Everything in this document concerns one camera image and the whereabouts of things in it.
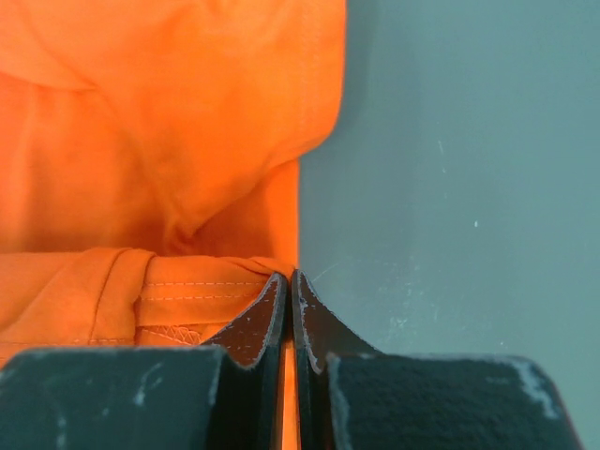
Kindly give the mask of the orange t shirt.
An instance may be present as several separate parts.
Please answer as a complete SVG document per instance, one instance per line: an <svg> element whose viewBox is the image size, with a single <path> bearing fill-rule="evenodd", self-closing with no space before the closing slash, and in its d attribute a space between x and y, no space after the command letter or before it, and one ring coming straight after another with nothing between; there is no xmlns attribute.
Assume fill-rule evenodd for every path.
<svg viewBox="0 0 600 450"><path fill-rule="evenodd" d="M338 119L342 1L1 5L1 445L201 449L201 346L286 278Z"/></svg>

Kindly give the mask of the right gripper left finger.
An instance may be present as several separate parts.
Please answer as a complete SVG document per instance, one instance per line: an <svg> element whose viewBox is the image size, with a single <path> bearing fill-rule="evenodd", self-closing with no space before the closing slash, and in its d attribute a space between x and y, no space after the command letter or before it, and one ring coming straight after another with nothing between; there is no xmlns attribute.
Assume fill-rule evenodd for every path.
<svg viewBox="0 0 600 450"><path fill-rule="evenodd" d="M271 276L256 300L201 346L201 449L275 449L286 323L286 278Z"/></svg>

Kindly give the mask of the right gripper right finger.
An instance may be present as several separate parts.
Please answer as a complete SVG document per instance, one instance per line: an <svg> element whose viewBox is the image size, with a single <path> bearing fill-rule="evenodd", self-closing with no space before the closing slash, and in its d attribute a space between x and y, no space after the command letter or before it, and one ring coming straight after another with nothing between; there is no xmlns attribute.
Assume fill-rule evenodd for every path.
<svg viewBox="0 0 600 450"><path fill-rule="evenodd" d="M319 298L307 274L291 281L292 338L298 399L298 437L303 449L333 449L326 356L379 355Z"/></svg>

